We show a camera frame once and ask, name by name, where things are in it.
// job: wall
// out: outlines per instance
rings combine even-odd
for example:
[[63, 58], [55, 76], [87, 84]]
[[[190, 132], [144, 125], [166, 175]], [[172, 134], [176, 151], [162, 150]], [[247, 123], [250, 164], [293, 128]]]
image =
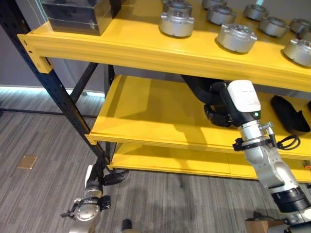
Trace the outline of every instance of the wall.
[[[228, 0], [228, 5], [233, 8], [243, 9], [245, 5], [254, 3], [254, 0]], [[35, 0], [17, 0], [17, 3], [24, 14], [29, 26], [34, 29], [45, 20], [41, 15]], [[311, 20], [311, 0], [266, 0], [264, 2], [272, 15], [283, 19], [291, 20], [294, 17], [303, 17]], [[39, 86], [40, 83], [27, 67], [5, 32], [0, 28], [0, 49], [2, 51], [2, 62], [0, 63], [0, 85], [26, 85]], [[64, 83], [66, 88], [73, 88], [79, 77], [87, 67], [87, 62], [53, 59], [55, 71]], [[19, 69], [13, 68], [11, 64], [17, 64]], [[103, 65], [99, 65], [95, 70], [86, 89], [103, 91]], [[147, 78], [158, 78], [165, 80], [181, 81], [175, 74], [147, 71], [126, 67], [115, 67], [116, 73], [142, 76]], [[276, 92], [275, 88], [259, 87], [260, 91]], [[298, 95], [298, 92], [280, 90], [278, 94]]]

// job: robotic arm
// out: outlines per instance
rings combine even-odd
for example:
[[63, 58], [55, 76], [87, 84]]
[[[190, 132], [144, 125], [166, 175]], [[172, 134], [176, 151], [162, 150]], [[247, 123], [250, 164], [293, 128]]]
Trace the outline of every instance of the robotic arm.
[[[311, 204], [299, 187], [290, 168], [281, 159], [275, 134], [270, 122], [260, 123], [260, 102], [252, 83], [236, 80], [224, 83], [220, 96], [231, 124], [238, 127], [241, 138], [233, 145], [235, 151], [244, 151], [262, 185], [270, 192], [274, 202], [290, 226], [304, 225], [311, 232]], [[299, 227], [290, 227], [295, 232]]]
[[246, 160], [289, 225], [281, 232], [310, 233], [311, 204], [278, 153], [272, 123], [260, 123], [260, 102], [251, 81], [228, 83], [187, 75], [182, 77], [195, 96], [206, 104], [205, 113], [213, 124], [238, 127], [241, 138], [236, 139], [234, 150], [244, 151]]
[[127, 173], [128, 171], [123, 171], [104, 176], [104, 160], [100, 158], [94, 165], [88, 166], [84, 197], [75, 199], [72, 209], [61, 214], [61, 217], [70, 217], [75, 220], [69, 233], [95, 233], [101, 211], [109, 209], [111, 205], [110, 196], [102, 196], [103, 186], [122, 182]]

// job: cardboard box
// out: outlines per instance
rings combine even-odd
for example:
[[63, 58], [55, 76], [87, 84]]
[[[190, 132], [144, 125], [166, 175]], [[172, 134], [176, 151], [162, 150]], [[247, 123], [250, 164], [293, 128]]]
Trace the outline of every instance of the cardboard box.
[[268, 233], [268, 229], [270, 227], [280, 225], [284, 225], [284, 221], [267, 221], [267, 220], [245, 221], [247, 233]]

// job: black cable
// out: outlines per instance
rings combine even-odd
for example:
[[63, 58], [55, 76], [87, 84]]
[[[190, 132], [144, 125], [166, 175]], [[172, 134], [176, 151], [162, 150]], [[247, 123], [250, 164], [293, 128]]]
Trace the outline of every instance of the black cable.
[[[293, 141], [288, 145], [283, 145], [284, 142], [293, 139]], [[277, 143], [277, 148], [280, 150], [293, 150], [300, 146], [300, 138], [297, 135], [290, 135], [288, 137], [285, 137], [283, 140], [279, 141]]]
[[[16, 112], [16, 113], [34, 113], [34, 114], [47, 114], [47, 115], [57, 115], [64, 116], [63, 113], [58, 112], [45, 112], [45, 111], [36, 111], [36, 110], [22, 110], [22, 109], [11, 109], [11, 108], [0, 108], [0, 112]], [[85, 118], [97, 118], [97, 116], [93, 115], [82, 115]]]

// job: shelf board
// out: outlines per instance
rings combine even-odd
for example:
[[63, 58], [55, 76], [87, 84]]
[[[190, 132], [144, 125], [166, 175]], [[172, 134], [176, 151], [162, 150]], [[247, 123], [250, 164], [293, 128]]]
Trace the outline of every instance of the shelf board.
[[237, 11], [236, 23], [255, 31], [258, 41], [248, 54], [221, 49], [215, 38], [219, 26], [206, 22], [206, 10], [197, 0], [191, 37], [178, 39], [158, 29], [160, 0], [126, 0], [117, 17], [101, 36], [54, 32], [49, 22], [27, 35], [18, 35], [31, 56], [54, 57], [216, 79], [248, 79], [253, 83], [311, 91], [311, 69], [293, 64], [280, 50], [295, 34], [275, 38], [257, 30], [258, 22]]
[[[259, 93], [261, 121], [274, 124], [276, 139], [289, 135], [270, 106], [273, 95]], [[287, 98], [303, 110], [311, 125], [307, 100]], [[204, 113], [204, 104], [185, 83], [116, 76], [103, 107], [89, 135], [97, 141], [138, 143], [180, 149], [234, 152], [232, 144], [239, 131], [212, 125]], [[294, 150], [281, 150], [282, 158], [311, 159], [311, 133], [300, 137], [301, 145]]]
[[[310, 182], [311, 171], [303, 162], [284, 159], [299, 182]], [[117, 144], [110, 168], [188, 173], [257, 179], [244, 155], [154, 147], [133, 143]]]

